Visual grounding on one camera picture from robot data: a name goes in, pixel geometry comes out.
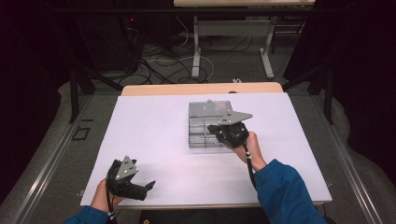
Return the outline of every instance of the gray carpet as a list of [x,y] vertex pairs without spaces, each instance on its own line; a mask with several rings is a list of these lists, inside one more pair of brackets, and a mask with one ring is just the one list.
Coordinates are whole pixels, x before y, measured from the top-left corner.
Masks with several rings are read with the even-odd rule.
[[[239,43],[243,37],[220,38],[210,40],[213,49],[229,49]],[[276,74],[276,80],[284,83],[282,78],[283,71],[286,68],[288,59],[292,53],[293,45],[297,38],[294,36],[281,36],[276,40],[276,52],[270,55],[273,70]],[[262,39],[253,38],[251,46],[244,51],[238,52],[212,52],[203,51],[202,56],[208,58],[215,67],[213,76],[209,82],[232,82],[232,79],[239,77],[244,82],[251,81],[271,81],[263,75],[261,59],[259,57],[258,47],[261,46]],[[158,56],[146,57],[156,59]],[[212,65],[202,60],[202,67],[209,74],[212,72]],[[170,76],[173,72],[183,66],[161,66],[156,63],[150,63],[152,67],[161,71],[165,76]],[[142,68],[137,74],[148,75],[147,69]],[[169,77],[177,82],[179,78],[188,76],[186,71],[177,73]],[[157,77],[152,77],[153,83],[159,83]],[[121,84],[137,84],[142,82],[142,77],[127,77]],[[83,112],[78,119],[76,127],[80,129],[89,128],[86,140],[69,140],[66,144],[66,150],[58,164],[55,173],[51,176],[50,182],[45,186],[42,197],[32,209],[32,214],[27,215],[26,223],[60,223],[67,217],[74,215],[79,210],[80,197],[78,191],[84,189],[88,182],[97,151],[106,132],[106,126],[111,116],[112,109],[116,103],[118,92],[114,92],[107,85],[95,81],[97,92],[94,96],[89,97],[87,110]],[[329,187],[333,197],[333,202],[326,203],[325,209],[319,210],[326,212],[328,217],[333,218],[337,223],[366,223],[366,216],[363,214],[361,206],[357,200],[354,189],[351,187],[349,180],[341,166],[339,154],[334,149],[334,142],[329,135],[329,130],[320,112],[315,107],[314,97],[306,94],[306,85],[302,83],[289,90],[290,99],[295,107],[297,115],[303,125],[304,132],[314,155],[318,160],[319,168],[324,177],[331,183]],[[46,161],[51,157],[54,150],[64,137],[68,130],[68,121],[70,118],[70,97],[68,85],[59,89],[63,96],[61,107],[56,119],[49,128],[48,134],[43,140],[40,148],[37,149],[32,161],[28,164],[19,182],[14,187],[7,199],[0,207],[0,222],[12,223],[13,218],[18,214],[20,207],[30,188],[34,185],[37,177],[40,175]],[[343,113],[342,107],[334,102],[333,105],[334,128],[341,136],[342,141],[346,141],[348,135],[348,123]],[[396,191],[394,186],[388,181],[383,172],[372,162],[363,158],[352,149],[348,149],[355,168],[357,169],[372,202],[380,214],[383,223],[396,223]],[[120,223],[134,224],[137,221],[139,211],[122,211],[119,216]]]

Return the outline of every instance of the white desk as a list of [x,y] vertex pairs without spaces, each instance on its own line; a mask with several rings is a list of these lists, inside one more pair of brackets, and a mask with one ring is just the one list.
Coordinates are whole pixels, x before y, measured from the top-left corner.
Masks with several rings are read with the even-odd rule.
[[[134,184],[144,186],[152,180],[157,182],[145,201],[127,199],[120,207],[257,206],[257,195],[251,186],[248,168],[231,150],[189,148],[189,102],[208,99],[229,100],[233,110],[251,113],[253,118],[244,122],[249,130],[259,136],[264,158],[267,161],[277,158],[295,167],[303,177],[313,203],[331,201],[332,197],[286,93],[274,92],[274,85],[270,85],[272,92],[201,94],[202,90],[228,88],[240,92],[238,88],[241,87],[246,91],[265,87],[264,83],[242,84],[175,86],[177,89],[191,89],[191,95],[127,96],[129,93],[126,93],[120,96],[81,205],[91,203],[97,184],[106,176],[112,162],[115,159],[122,161],[128,155],[137,160],[139,168],[139,173],[132,179]],[[167,85],[166,88],[172,89],[172,86]]]
[[[175,0],[175,7],[278,7],[278,6],[312,6],[315,0]],[[274,35],[276,17],[270,21],[198,21],[194,17],[194,58],[192,77],[199,76],[201,49],[200,35],[254,35],[265,36],[264,48],[260,49],[264,72],[268,79],[275,75],[268,58],[269,48]]]

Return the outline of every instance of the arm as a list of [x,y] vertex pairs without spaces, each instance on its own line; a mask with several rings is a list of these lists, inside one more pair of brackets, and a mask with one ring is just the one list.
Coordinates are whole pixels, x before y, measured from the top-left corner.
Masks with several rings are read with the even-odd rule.
[[[262,157],[257,135],[253,132],[249,133],[247,149],[256,171],[254,176],[259,202],[271,223],[326,223],[294,168],[277,160],[267,164]],[[243,147],[233,151],[242,161],[246,161]]]
[[[124,198],[114,197],[113,205],[117,206]],[[84,206],[79,213],[67,219],[64,224],[106,224],[108,205],[106,197],[106,181],[102,180],[96,188],[91,206]]]

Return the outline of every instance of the person's left hand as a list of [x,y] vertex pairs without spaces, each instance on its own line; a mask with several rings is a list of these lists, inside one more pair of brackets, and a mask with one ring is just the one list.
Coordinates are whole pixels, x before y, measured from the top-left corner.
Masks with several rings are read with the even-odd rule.
[[[110,193],[110,200],[113,199],[113,195]],[[114,196],[113,206],[116,207],[119,205],[122,200],[125,198],[121,198],[118,196]],[[95,195],[93,196],[91,207],[99,209],[103,212],[109,213],[108,211],[108,204],[107,204],[107,197],[106,197],[106,180],[103,179],[96,188]]]

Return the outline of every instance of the person's right hand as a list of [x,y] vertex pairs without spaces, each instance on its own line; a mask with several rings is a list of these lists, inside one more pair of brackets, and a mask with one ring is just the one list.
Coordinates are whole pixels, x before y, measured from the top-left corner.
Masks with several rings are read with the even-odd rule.
[[[255,134],[254,132],[249,132],[248,135],[249,137],[247,138],[247,150],[250,152],[251,165],[253,167],[253,170],[257,172],[260,169],[264,168],[267,163],[262,157],[262,151],[260,150],[257,134]],[[246,151],[243,146],[233,148],[232,151],[235,152],[242,161],[247,162]]]

